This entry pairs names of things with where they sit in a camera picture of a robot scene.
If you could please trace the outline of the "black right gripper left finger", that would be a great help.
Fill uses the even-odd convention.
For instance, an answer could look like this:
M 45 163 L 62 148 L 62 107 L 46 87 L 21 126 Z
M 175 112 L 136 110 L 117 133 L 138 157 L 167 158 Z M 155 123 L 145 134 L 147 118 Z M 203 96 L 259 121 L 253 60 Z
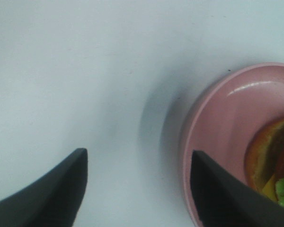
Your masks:
M 71 227 L 88 182 L 88 152 L 78 148 L 41 178 L 0 201 L 0 227 Z

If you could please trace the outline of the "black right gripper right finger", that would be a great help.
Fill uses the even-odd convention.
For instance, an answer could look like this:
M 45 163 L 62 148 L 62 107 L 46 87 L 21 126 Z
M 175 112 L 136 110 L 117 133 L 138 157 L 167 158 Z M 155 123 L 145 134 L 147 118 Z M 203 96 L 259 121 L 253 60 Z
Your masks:
M 205 227 L 284 227 L 284 208 L 250 189 L 203 151 L 193 151 L 190 189 Z

